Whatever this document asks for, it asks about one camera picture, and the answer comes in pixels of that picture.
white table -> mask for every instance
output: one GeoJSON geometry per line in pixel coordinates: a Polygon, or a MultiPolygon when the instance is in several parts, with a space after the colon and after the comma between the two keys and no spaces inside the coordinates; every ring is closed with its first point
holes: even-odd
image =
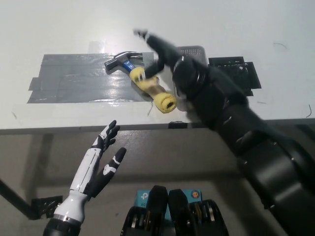
{"type": "MultiPolygon", "coordinates": [[[[249,98],[259,116],[314,122],[312,0],[5,2],[0,8],[0,133],[92,131],[113,119],[122,129],[198,122],[177,109],[162,114],[153,107],[149,113],[151,102],[27,104],[44,54],[89,53],[92,41],[104,42],[99,53],[149,51],[133,28],[148,29],[177,46],[201,45],[207,57],[243,56],[254,63],[262,86],[249,98]]],[[[169,76],[161,79],[172,89],[169,76]]]]}

robotic hand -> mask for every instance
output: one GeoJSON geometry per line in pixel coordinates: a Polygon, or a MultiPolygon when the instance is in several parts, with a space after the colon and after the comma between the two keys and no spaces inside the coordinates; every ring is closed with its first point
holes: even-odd
{"type": "Polygon", "coordinates": [[[84,221],[84,206],[91,197],[95,198],[114,176],[126,153],[121,148],[97,174],[99,161],[108,147],[114,144],[114,137],[120,127],[111,122],[88,149],[70,186],[69,196],[57,207],[49,220],[44,236],[77,236],[84,221]]]}

black metal bracket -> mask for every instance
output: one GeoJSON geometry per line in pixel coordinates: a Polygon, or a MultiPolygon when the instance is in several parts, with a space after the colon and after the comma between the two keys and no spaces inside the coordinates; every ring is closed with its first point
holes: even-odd
{"type": "Polygon", "coordinates": [[[261,85],[252,62],[243,57],[209,58],[209,66],[220,68],[230,76],[246,96],[253,96],[252,89],[261,89],[261,85]]]}
{"type": "Polygon", "coordinates": [[[29,205],[1,179],[0,195],[30,220],[38,220],[43,214],[46,214],[47,218],[53,217],[58,204],[63,202],[62,196],[56,196],[50,198],[32,199],[31,205],[29,205]]]}
{"type": "Polygon", "coordinates": [[[54,216],[54,211],[58,207],[58,204],[62,202],[62,196],[36,198],[31,200],[31,209],[36,212],[39,217],[45,214],[47,218],[51,218],[54,216]]]}

